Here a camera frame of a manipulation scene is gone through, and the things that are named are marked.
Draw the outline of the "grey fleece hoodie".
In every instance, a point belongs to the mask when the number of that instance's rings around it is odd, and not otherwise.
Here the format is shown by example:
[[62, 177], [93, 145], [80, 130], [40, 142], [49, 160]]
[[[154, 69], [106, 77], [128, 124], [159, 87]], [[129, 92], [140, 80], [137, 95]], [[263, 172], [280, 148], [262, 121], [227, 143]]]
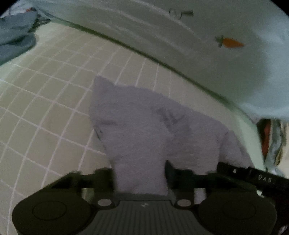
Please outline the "grey fleece hoodie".
[[[253, 165], [234, 132], [221, 122], [148, 89], [116, 86], [98, 76], [89, 115], [122, 199], [155, 195], [177, 200], [167, 186], [166, 161], [197, 175], [215, 171], [219, 162]], [[205, 197], [204, 190], [195, 189], [191, 202], [199, 204]]]

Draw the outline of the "red and grey clothes pile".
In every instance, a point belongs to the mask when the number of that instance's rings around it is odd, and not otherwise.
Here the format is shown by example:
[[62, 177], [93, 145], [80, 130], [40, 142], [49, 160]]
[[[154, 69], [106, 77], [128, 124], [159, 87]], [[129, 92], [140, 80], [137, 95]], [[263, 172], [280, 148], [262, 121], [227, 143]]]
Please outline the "red and grey clothes pile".
[[285, 177], [280, 164], [288, 153], [288, 123], [279, 119], [261, 119], [257, 123], [257, 129], [266, 171]]

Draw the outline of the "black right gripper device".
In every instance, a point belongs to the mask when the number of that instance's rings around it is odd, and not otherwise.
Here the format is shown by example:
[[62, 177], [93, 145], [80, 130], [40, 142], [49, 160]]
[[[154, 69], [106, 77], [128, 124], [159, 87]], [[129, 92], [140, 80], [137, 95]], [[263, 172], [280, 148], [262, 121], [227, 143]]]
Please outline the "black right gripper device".
[[284, 177], [252, 167], [236, 167], [222, 162], [217, 165], [217, 173], [255, 186], [262, 193], [262, 196], [275, 203], [288, 203], [288, 179]]

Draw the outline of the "light grey carrot-print duvet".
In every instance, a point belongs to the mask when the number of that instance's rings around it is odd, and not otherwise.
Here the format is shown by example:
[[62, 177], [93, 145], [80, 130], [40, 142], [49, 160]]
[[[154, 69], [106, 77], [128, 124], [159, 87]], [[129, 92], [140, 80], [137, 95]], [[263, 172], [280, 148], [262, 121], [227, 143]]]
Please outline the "light grey carrot-print duvet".
[[117, 40], [257, 118], [288, 120], [288, 15], [271, 1], [18, 1]]

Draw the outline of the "blue denim garment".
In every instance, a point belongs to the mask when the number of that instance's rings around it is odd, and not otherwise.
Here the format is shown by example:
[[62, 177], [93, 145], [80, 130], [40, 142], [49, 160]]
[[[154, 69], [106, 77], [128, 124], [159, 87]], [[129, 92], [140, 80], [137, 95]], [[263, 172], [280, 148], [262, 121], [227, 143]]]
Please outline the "blue denim garment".
[[50, 18], [35, 11], [1, 18], [1, 65], [18, 57], [36, 45], [35, 30], [50, 22]]

